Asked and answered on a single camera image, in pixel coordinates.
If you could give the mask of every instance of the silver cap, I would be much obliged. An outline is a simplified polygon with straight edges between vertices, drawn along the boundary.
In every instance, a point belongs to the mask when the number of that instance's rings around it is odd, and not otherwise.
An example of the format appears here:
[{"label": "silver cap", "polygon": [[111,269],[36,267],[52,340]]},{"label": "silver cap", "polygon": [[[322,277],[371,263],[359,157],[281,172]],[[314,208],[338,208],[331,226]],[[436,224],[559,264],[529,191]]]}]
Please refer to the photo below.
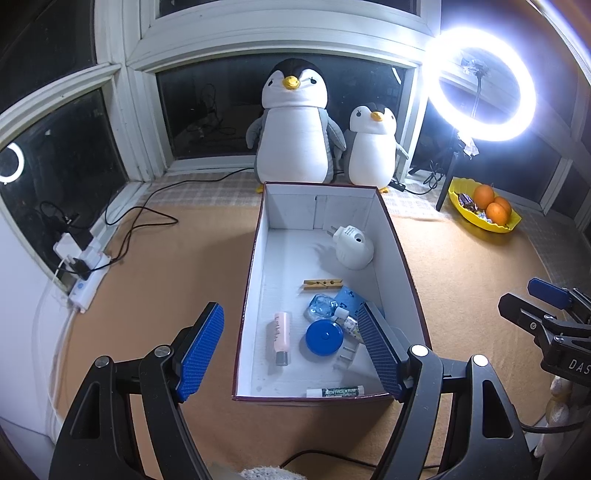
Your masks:
[{"label": "silver cap", "polygon": [[287,367],[287,352],[277,352],[275,354],[275,364],[278,367]]}]

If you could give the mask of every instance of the white penguin belly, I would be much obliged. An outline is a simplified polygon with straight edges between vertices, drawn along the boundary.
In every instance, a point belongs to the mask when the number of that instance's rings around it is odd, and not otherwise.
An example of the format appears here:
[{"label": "white penguin belly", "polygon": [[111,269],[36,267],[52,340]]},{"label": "white penguin belly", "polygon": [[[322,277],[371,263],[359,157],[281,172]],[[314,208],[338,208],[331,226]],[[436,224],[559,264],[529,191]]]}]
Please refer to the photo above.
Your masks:
[{"label": "white penguin belly", "polygon": [[272,108],[256,154],[261,182],[321,183],[329,162],[320,114],[314,107]]},{"label": "white penguin belly", "polygon": [[349,157],[349,178],[355,185],[383,189],[396,169],[396,139],[393,135],[358,133]]}]

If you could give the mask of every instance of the blue round container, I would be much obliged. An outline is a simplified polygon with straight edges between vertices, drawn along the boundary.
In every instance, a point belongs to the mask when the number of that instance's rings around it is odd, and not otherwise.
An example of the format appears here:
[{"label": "blue round container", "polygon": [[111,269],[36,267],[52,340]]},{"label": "blue round container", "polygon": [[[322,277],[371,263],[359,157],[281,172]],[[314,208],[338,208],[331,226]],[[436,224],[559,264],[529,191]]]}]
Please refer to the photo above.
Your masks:
[{"label": "blue round container", "polygon": [[343,330],[332,320],[316,320],[306,331],[306,345],[316,355],[332,355],[342,344]]}]

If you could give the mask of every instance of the ring light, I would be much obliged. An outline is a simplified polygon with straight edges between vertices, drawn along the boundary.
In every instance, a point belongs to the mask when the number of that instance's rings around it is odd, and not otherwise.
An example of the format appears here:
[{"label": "ring light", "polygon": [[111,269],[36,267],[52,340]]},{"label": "ring light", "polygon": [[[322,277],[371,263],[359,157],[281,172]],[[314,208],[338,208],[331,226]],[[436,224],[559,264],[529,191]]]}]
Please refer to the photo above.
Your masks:
[{"label": "ring light", "polygon": [[23,169],[25,168],[25,156],[22,154],[21,147],[16,145],[16,143],[11,143],[7,148],[10,148],[10,150],[12,150],[14,153],[16,153],[17,158],[18,158],[18,167],[17,167],[16,172],[13,173],[12,175],[10,175],[9,177],[2,177],[0,175],[0,181],[3,182],[3,184],[7,184],[12,181],[15,181],[18,177],[21,176],[21,173],[22,173]]},{"label": "ring light", "polygon": [[[439,78],[451,56],[462,48],[482,48],[498,56],[511,70],[519,85],[519,107],[504,124],[485,124],[457,110],[447,99]],[[429,97],[439,114],[459,131],[482,140],[510,140],[531,123],[535,112],[535,87],[527,67],[507,43],[473,28],[455,28],[431,41],[423,64]]]}]

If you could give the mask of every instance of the cardboard box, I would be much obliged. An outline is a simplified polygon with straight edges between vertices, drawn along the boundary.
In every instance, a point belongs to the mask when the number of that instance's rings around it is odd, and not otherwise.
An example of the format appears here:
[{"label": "cardboard box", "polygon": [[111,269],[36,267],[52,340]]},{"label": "cardboard box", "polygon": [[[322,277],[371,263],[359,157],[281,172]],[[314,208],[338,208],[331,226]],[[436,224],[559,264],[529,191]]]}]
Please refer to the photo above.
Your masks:
[{"label": "cardboard box", "polygon": [[[375,252],[362,270],[336,258],[331,228],[353,225],[371,238]],[[267,183],[263,192],[236,350],[235,400],[359,401],[386,396],[365,345],[345,334],[334,355],[320,357],[305,341],[304,311],[316,293],[304,280],[341,278],[380,308],[410,344],[430,346],[423,311],[388,211],[377,189],[325,184]],[[274,315],[290,312],[289,365],[275,365]],[[309,388],[363,385],[363,397],[306,398]]]}]

